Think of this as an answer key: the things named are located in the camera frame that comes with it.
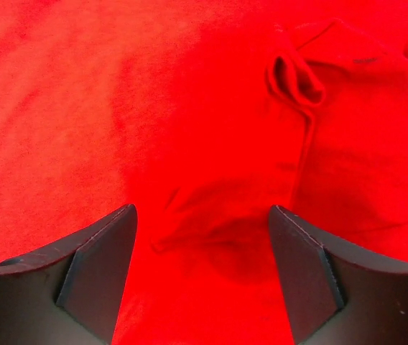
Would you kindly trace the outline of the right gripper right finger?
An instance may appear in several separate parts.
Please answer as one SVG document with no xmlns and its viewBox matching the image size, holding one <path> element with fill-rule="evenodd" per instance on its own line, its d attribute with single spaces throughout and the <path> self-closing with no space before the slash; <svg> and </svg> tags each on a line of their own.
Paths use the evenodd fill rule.
<svg viewBox="0 0 408 345">
<path fill-rule="evenodd" d="M 408 344 L 408 262 L 281 206 L 269 211 L 269 236 L 295 344 Z"/>
</svg>

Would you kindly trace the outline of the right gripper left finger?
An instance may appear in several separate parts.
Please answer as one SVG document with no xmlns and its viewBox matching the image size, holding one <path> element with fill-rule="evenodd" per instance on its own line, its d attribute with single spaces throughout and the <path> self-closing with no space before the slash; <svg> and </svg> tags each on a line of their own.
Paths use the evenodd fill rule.
<svg viewBox="0 0 408 345">
<path fill-rule="evenodd" d="M 0 344 L 110 344 L 136 228 L 126 205 L 0 262 Z"/>
</svg>

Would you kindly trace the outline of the red t-shirt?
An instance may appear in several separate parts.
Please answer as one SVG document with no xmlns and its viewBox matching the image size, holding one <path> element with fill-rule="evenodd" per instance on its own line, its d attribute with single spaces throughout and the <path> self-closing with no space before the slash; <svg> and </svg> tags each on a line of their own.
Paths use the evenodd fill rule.
<svg viewBox="0 0 408 345">
<path fill-rule="evenodd" d="M 291 344 L 274 204 L 408 261 L 408 1 L 0 1 L 0 261 L 127 203 L 116 344 Z"/>
</svg>

